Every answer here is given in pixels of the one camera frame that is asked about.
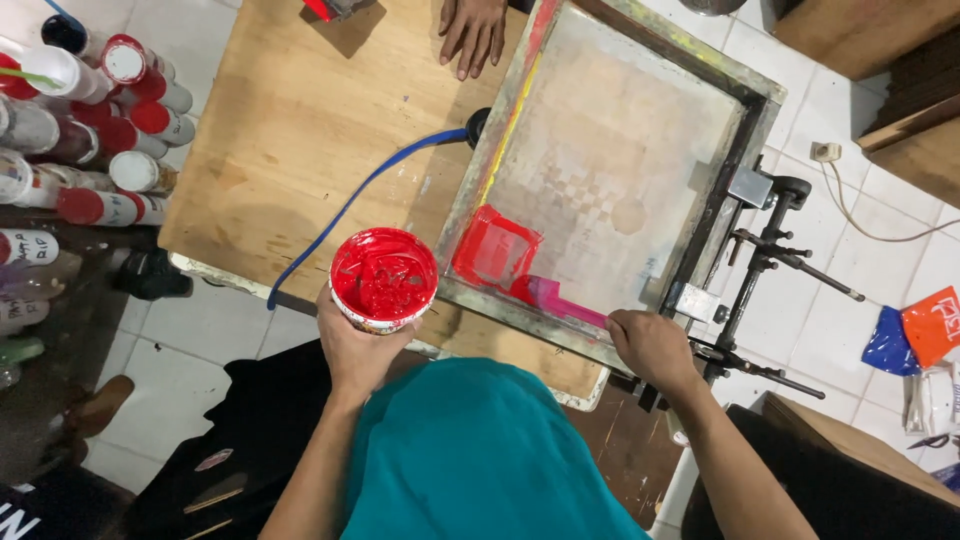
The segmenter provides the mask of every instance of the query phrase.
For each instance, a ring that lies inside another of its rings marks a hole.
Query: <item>blue hose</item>
[[[326,229],[320,233],[320,236],[317,236],[317,239],[310,244],[310,247],[306,248],[306,251],[301,253],[299,257],[295,258],[294,261],[290,263],[290,266],[287,266],[287,269],[284,270],[283,273],[280,274],[280,277],[276,279],[276,283],[274,283],[274,286],[270,289],[270,296],[267,297],[267,309],[273,311],[276,308],[276,292],[280,289],[280,286],[283,284],[283,282],[290,276],[290,274],[293,273],[294,270],[297,269],[298,266],[300,266],[301,263],[306,260],[306,258],[310,257],[310,254],[312,254],[314,250],[320,247],[320,244],[324,243],[324,240],[326,240],[326,237],[330,234],[330,231],[333,231],[334,226],[337,225],[337,222],[340,221],[340,218],[344,217],[344,214],[347,213],[347,209],[350,208],[350,205],[353,204],[353,201],[360,196],[360,192],[370,185],[370,182],[372,182],[374,178],[380,176],[383,171],[407,159],[411,154],[417,152],[420,148],[424,148],[433,144],[462,142],[465,140],[467,140],[467,130],[465,128],[440,132],[438,134],[422,138],[410,146],[397,150],[396,153],[390,156],[388,160],[384,161],[383,164],[377,167],[376,170],[374,170],[370,176],[367,177],[362,184],[360,184],[360,187],[357,187],[356,191],[350,195],[350,198],[347,199],[346,203],[344,203],[344,207],[337,212],[337,215],[333,216],[333,219],[330,220],[330,223],[326,226]]]

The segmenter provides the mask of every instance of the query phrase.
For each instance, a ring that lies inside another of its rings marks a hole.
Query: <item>person's hand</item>
[[[460,53],[457,79],[480,76],[487,56],[496,65],[503,53],[507,24],[506,0],[444,0],[440,9],[440,35],[446,36],[440,50],[440,65]]]
[[[383,380],[396,355],[413,340],[420,319],[388,335],[359,331],[333,303],[328,282],[317,297],[317,326],[333,384],[329,400],[360,406]]]
[[[608,316],[605,327],[623,363],[668,398],[701,380],[686,332],[670,319],[618,309]]]

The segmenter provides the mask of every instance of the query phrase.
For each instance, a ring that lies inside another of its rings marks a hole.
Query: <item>teal shirt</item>
[[[532,374],[488,358],[419,366],[357,425],[344,539],[648,539]]]

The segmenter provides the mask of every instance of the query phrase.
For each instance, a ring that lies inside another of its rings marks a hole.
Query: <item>electrical outlet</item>
[[[843,147],[836,142],[814,142],[810,145],[810,158],[820,163],[830,163],[840,159]]]

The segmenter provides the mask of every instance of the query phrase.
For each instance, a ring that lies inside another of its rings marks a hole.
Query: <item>orange plastic bag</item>
[[[939,362],[960,345],[960,302],[952,286],[900,312],[903,330],[920,367]]]

